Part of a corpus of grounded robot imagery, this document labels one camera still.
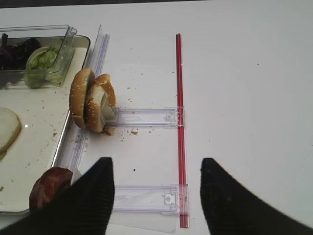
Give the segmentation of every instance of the white table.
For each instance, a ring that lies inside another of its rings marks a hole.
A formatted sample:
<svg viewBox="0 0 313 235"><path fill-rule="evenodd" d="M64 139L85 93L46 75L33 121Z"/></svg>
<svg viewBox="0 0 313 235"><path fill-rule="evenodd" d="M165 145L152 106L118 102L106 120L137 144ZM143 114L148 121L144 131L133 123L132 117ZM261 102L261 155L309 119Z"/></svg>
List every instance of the white table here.
<svg viewBox="0 0 313 235"><path fill-rule="evenodd" d="M113 44L127 36L133 47L182 34L190 228L176 234L209 234L199 195L205 157L313 226L312 10L304 0L217 0L1 9L0 22L69 24L93 42L102 24ZM0 216L0 227L14 219ZM110 225L108 234L161 233Z"/></svg>

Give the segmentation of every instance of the transparent plastic piece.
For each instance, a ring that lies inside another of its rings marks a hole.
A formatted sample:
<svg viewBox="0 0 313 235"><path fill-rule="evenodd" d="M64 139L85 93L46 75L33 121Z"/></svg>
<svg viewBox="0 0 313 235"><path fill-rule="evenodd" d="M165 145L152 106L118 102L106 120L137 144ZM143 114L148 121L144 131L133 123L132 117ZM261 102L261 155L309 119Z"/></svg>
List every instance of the transparent plastic piece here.
<svg viewBox="0 0 313 235"><path fill-rule="evenodd" d="M187 185L115 186L113 211L188 214Z"/></svg>
<svg viewBox="0 0 313 235"><path fill-rule="evenodd" d="M106 125L110 126L184 126L184 107L163 109L115 109L115 118L105 119Z"/></svg>
<svg viewBox="0 0 313 235"><path fill-rule="evenodd" d="M89 63L84 65L84 67L90 67L95 72L96 77L101 74L106 51L108 48L109 38L110 36L108 34L104 34L100 26ZM83 155L83 148L85 146L87 129L78 128L72 122L71 130L75 133L76 136L74 150L67 151L63 157L66 156L66 158L69 159L68 168L73 171L77 169L80 164Z"/></svg>
<svg viewBox="0 0 313 235"><path fill-rule="evenodd" d="M108 49L109 39L109 34L104 34L100 26L89 64L89 67L92 68L96 77L101 75L104 64L103 62L105 60Z"/></svg>

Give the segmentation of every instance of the white tray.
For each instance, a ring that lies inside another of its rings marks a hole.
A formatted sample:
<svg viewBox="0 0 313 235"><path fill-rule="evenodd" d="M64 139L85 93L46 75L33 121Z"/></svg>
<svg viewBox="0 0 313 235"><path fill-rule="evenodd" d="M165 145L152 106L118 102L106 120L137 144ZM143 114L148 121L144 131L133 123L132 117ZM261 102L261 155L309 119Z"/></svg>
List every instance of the white tray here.
<svg viewBox="0 0 313 235"><path fill-rule="evenodd" d="M0 160L0 213L23 213L36 180L54 163L68 114L68 94L90 45L75 38L75 53L62 86L45 89L0 90L0 107L14 111L22 123L15 142Z"/></svg>

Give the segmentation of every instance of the food tray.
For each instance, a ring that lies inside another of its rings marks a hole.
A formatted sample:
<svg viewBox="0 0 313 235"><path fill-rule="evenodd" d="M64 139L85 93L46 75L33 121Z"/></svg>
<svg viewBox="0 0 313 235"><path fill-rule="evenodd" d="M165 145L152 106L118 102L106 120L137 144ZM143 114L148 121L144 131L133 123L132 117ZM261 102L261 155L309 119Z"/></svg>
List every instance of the food tray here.
<svg viewBox="0 0 313 235"><path fill-rule="evenodd" d="M0 90L0 107L14 111L22 123L17 139L0 160L0 213L27 212L34 183L55 160L68 121L69 88L85 62L90 40L77 36L73 44L75 53L62 86Z"/></svg>
<svg viewBox="0 0 313 235"><path fill-rule="evenodd" d="M1 46L0 55L5 55L3 64L0 63L0 66L5 68L0 70L0 88L60 86L74 53L73 42L76 33L77 30L69 25L0 28L0 37L2 37L0 42L1 45L4 44ZM49 56L46 58L49 60L44 64L48 61L53 64L50 68L44 69L37 63L44 61L41 56L47 50ZM26 58L28 58L28 66L23 68Z"/></svg>

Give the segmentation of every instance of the red straw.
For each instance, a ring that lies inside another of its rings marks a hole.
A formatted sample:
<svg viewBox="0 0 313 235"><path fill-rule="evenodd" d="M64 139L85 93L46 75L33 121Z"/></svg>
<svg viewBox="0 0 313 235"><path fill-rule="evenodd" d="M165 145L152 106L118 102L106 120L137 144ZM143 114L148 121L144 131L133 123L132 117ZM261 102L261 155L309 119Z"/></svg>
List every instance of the red straw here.
<svg viewBox="0 0 313 235"><path fill-rule="evenodd" d="M177 66L177 105L183 107L182 95L182 62L181 62L181 36L176 34L176 66ZM178 115L178 123L183 123L183 116ZM185 159L185 129L178 127L178 157L179 157L179 184L187 184L186 180L186 159ZM180 215L180 227L188 228L188 215Z"/></svg>

